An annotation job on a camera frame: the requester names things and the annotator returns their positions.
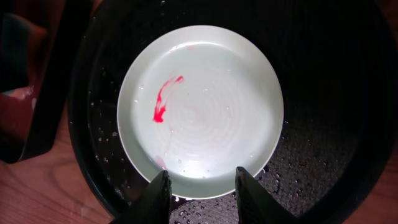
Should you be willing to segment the light blue plate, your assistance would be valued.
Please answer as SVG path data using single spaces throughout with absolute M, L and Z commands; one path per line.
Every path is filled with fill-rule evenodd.
M 283 121 L 270 61 L 245 37 L 216 26 L 183 27 L 150 43 L 129 67 L 117 104 L 131 164 L 147 181 L 166 170 L 180 198 L 231 193 L 237 167 L 257 175 Z

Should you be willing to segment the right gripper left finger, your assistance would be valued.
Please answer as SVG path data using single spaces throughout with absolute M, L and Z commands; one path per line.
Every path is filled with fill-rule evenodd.
M 161 171 L 129 208 L 109 224 L 169 224 L 172 182 Z

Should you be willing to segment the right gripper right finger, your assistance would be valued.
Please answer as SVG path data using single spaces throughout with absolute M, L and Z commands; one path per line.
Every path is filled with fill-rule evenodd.
M 298 223 L 243 167 L 236 168 L 235 188 L 240 224 Z

